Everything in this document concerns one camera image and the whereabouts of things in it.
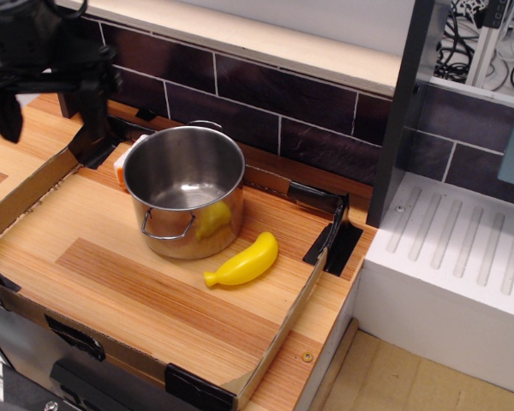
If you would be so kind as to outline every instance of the yellow banana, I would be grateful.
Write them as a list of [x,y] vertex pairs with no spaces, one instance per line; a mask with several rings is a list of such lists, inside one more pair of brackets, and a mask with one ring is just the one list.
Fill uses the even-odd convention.
[[219,283],[238,285],[251,281],[268,270],[278,256],[278,242],[269,232],[261,233],[255,242],[215,272],[206,271],[204,280],[208,287]]

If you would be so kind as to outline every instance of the wood grain surface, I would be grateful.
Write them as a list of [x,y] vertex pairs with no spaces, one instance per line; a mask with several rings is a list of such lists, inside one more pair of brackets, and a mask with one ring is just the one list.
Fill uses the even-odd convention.
[[[81,124],[79,118],[62,118],[57,100],[48,96],[31,103],[24,115],[21,143],[0,139],[0,174],[8,176],[0,182],[0,198],[59,152]],[[144,243],[130,196],[114,177],[112,163],[126,148],[122,143],[98,170],[82,168],[65,178],[4,233],[0,272],[32,301],[229,386],[254,370],[278,332],[312,270],[302,256],[329,221],[244,188],[244,225],[230,247],[194,261],[158,256]],[[362,226],[365,210],[351,209],[353,216]],[[271,270],[242,286],[206,287],[204,270],[216,270],[265,230],[280,247]],[[302,355],[320,355],[373,235],[366,227],[341,277],[322,274],[247,410],[296,405],[315,364]]]

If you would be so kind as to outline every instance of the pot handle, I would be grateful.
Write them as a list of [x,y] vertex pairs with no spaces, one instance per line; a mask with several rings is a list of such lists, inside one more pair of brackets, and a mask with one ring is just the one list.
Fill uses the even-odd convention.
[[190,229],[190,227],[192,226],[192,223],[194,222],[194,220],[196,219],[196,216],[194,215],[193,212],[190,212],[190,215],[192,216],[190,218],[190,221],[188,222],[187,224],[187,228],[182,232],[182,234],[180,235],[173,235],[173,236],[166,236],[166,237],[162,237],[160,235],[155,235],[155,234],[152,234],[152,233],[149,233],[148,231],[146,231],[146,221],[147,219],[150,217],[152,218],[152,215],[151,215],[151,210],[152,208],[149,208],[146,213],[145,213],[145,218],[143,219],[143,224],[141,225],[140,227],[140,231],[141,233],[143,233],[144,235],[148,235],[149,237],[151,238],[154,238],[156,240],[178,240],[180,238],[183,238],[185,235],[187,235],[188,233],[188,230]]
[[205,127],[215,131],[222,131],[223,127],[216,122],[209,122],[207,120],[194,120],[193,122],[187,123],[188,126]]

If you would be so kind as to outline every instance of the stainless steel pot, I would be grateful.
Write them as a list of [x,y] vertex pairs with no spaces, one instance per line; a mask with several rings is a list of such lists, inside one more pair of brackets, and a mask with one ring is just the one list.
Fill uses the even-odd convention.
[[242,227],[244,170],[234,140],[200,125],[159,131],[134,146],[123,178],[146,244],[176,259],[226,248]]

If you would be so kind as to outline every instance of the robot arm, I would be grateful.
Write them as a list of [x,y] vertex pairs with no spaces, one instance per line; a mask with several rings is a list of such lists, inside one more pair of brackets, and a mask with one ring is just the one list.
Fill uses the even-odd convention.
[[61,92],[78,100],[92,143],[106,134],[106,102],[121,81],[109,46],[77,37],[53,0],[0,0],[0,134],[21,136],[21,93]]

